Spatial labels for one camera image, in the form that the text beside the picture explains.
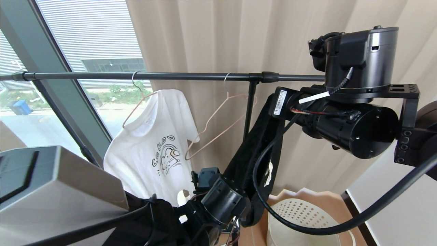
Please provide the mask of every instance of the barcode sticker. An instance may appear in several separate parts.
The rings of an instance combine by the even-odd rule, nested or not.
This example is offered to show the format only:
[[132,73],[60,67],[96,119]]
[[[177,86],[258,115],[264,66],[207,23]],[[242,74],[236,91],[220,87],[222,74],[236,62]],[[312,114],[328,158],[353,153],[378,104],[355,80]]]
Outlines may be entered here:
[[277,102],[276,102],[276,107],[274,108],[274,112],[273,112],[274,115],[280,115],[286,95],[287,95],[286,91],[281,91],[279,93],[279,97],[277,98]]

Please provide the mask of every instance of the glass pane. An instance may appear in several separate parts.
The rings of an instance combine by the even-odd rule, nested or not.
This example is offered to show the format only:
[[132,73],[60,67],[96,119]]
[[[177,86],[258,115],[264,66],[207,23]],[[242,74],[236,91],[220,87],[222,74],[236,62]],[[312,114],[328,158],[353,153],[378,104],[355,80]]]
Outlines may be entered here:
[[[73,71],[146,71],[125,0],[37,0],[37,3]],[[140,101],[140,91],[130,80],[79,82],[115,137]],[[135,84],[147,94],[152,92],[148,80]]]
[[[1,31],[0,50],[0,74],[26,70]],[[47,145],[62,145],[83,157],[33,83],[0,81],[0,151]]]

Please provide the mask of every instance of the pink hanger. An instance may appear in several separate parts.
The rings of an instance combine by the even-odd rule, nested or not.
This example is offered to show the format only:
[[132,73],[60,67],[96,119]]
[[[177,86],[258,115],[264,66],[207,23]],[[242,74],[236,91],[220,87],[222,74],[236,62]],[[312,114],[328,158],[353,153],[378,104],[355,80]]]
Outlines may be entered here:
[[[226,89],[226,99],[224,100],[224,102],[214,111],[214,113],[211,115],[211,117],[209,117],[208,121],[206,122],[205,125],[205,129],[203,131],[201,131],[199,134],[197,134],[197,136],[194,138],[194,140],[196,140],[202,133],[204,133],[208,127],[209,122],[211,121],[211,119],[214,117],[214,115],[221,109],[221,107],[231,98],[235,98],[235,97],[244,97],[245,99],[248,98],[248,96],[246,94],[240,94],[240,95],[235,95],[235,96],[229,96],[229,90],[226,87],[226,78],[230,75],[231,73],[228,73],[225,76],[225,80],[223,81],[223,86]],[[258,98],[255,96],[255,103],[254,106],[257,104],[258,102]],[[226,131],[228,131],[229,129],[231,129],[231,127],[233,127],[235,124],[237,124],[237,122],[239,122],[246,114],[244,113],[236,122],[234,122],[232,125],[230,125],[228,128],[226,128],[226,130],[222,131],[222,133],[220,133],[219,135],[217,135],[215,138],[213,138],[211,141],[209,141],[207,144],[205,144],[205,146],[201,147],[196,153],[194,153],[190,158],[187,158],[187,154],[190,151],[191,147],[193,146],[194,142],[191,142],[190,146],[188,146],[187,152],[185,152],[185,160],[190,160],[191,158],[193,158],[197,153],[199,153],[201,150],[203,150],[206,146],[208,146],[210,143],[212,143],[214,140],[216,140],[219,136],[223,135]]]
[[139,91],[141,92],[141,95],[142,95],[142,99],[141,99],[141,101],[139,101],[139,102],[137,103],[137,105],[135,106],[135,108],[132,110],[132,112],[128,115],[128,117],[127,117],[127,118],[125,119],[125,121],[123,122],[123,125],[122,125],[123,129],[125,128],[125,124],[126,124],[126,122],[128,121],[129,117],[134,113],[135,109],[138,108],[138,106],[139,106],[139,105],[144,101],[144,99],[148,98],[149,96],[155,95],[155,94],[157,93],[157,91],[156,91],[156,92],[154,92],[154,93],[152,93],[152,94],[150,94],[150,95],[144,96],[144,93],[142,92],[142,89],[141,89],[140,87],[138,87],[138,86],[134,83],[134,76],[135,76],[135,74],[138,73],[138,72],[140,72],[140,71],[136,71],[136,72],[134,72],[134,73],[132,74],[132,84],[133,84],[135,87],[137,87],[137,88],[139,89]]

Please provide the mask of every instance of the curtain fold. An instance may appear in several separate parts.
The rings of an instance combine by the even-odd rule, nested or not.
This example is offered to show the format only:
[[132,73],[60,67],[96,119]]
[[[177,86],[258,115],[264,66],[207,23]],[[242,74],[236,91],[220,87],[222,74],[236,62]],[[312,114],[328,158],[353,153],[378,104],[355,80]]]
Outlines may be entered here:
[[[437,95],[437,2],[433,0],[127,0],[139,46],[150,72],[261,72],[323,74],[312,66],[307,41],[328,32],[355,32],[376,25],[398,26],[392,83],[416,83],[420,107]],[[257,86],[252,124],[277,86],[299,89],[310,82]],[[248,82],[227,81],[231,95],[247,94]],[[223,81],[152,81],[154,90],[181,90],[199,131],[226,97]],[[399,99],[375,104],[400,111]],[[210,122],[199,149],[246,112],[246,101],[231,99]],[[244,119],[196,155],[193,168],[224,171],[243,139]],[[285,135],[275,191],[343,192],[377,158],[357,159],[333,150],[293,126]]]

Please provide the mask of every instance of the white t-shirt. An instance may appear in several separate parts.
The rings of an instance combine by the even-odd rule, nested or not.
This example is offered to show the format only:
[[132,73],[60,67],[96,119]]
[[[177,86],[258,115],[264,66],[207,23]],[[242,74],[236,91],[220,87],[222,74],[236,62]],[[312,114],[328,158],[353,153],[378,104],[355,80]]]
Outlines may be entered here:
[[191,162],[184,155],[187,140],[199,141],[197,134],[184,94],[157,91],[140,116],[113,139],[104,170],[119,178],[127,192],[139,198],[156,193],[177,207],[177,193],[194,190]]

